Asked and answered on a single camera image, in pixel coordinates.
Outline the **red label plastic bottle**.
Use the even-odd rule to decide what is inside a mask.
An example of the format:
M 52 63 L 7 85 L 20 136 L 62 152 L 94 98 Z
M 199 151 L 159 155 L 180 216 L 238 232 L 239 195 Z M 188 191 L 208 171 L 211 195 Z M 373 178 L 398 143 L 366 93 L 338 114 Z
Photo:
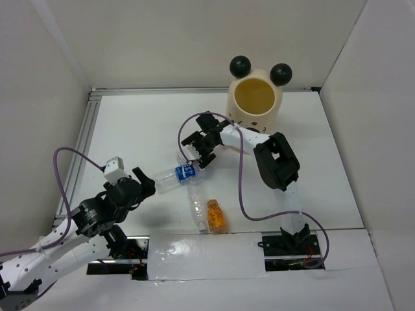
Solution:
M 184 150 L 184 152 L 178 151 L 176 153 L 176 160 L 179 165 L 199 165 L 198 162 L 199 154 L 196 152 L 191 152 L 188 150 Z

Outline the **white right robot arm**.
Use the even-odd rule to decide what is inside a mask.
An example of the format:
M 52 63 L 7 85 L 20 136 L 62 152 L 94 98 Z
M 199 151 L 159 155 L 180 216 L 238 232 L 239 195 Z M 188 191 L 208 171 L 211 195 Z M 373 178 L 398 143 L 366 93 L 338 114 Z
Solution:
M 216 119 L 219 116 L 219 113 L 210 111 L 190 116 L 190 119 L 196 119 L 200 129 L 185 139 L 181 138 L 184 126 L 180 126 L 178 146 L 182 157 L 187 162 L 196 161 L 201 168 L 206 168 L 216 158 L 213 153 L 216 147 L 238 148 L 238 196 L 243 215 L 253 222 L 282 216 L 280 230 L 283 247 L 290 254 L 299 253 L 309 239 L 310 229 L 304 219 L 303 207 L 298 196 L 300 163 L 288 140 L 279 132 L 268 135 L 243 128 L 227 117 L 219 121 Z M 255 157 L 259 175 L 265 185 L 273 190 L 280 212 L 259 218 L 253 218 L 246 213 L 242 195 L 245 153 Z

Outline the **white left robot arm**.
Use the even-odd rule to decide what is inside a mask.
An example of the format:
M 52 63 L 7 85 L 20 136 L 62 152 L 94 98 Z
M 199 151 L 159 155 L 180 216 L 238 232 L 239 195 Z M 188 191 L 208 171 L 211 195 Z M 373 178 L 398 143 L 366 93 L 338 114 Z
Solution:
M 23 310 L 58 279 L 97 259 L 119 259 L 128 238 L 119 224 L 156 192 L 140 168 L 121 172 L 104 191 L 85 199 L 56 229 L 39 240 L 34 252 L 1 264 L 1 309 Z

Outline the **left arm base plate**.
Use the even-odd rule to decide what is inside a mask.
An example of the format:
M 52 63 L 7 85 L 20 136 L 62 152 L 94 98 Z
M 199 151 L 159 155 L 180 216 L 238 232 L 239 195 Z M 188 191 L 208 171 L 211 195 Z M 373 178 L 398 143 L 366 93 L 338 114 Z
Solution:
M 114 259 L 106 257 L 88 264 L 86 275 L 124 275 L 135 281 L 147 281 L 149 236 L 129 236 L 126 253 Z

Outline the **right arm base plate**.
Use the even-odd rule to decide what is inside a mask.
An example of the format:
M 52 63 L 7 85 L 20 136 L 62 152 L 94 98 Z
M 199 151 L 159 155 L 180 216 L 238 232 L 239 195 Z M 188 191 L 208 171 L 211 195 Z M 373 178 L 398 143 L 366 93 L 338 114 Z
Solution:
M 285 245 L 281 234 L 263 235 L 257 246 L 263 250 L 267 272 L 306 270 L 305 264 L 309 262 L 309 265 L 313 266 L 322 258 L 315 234 L 295 250 L 290 250 Z

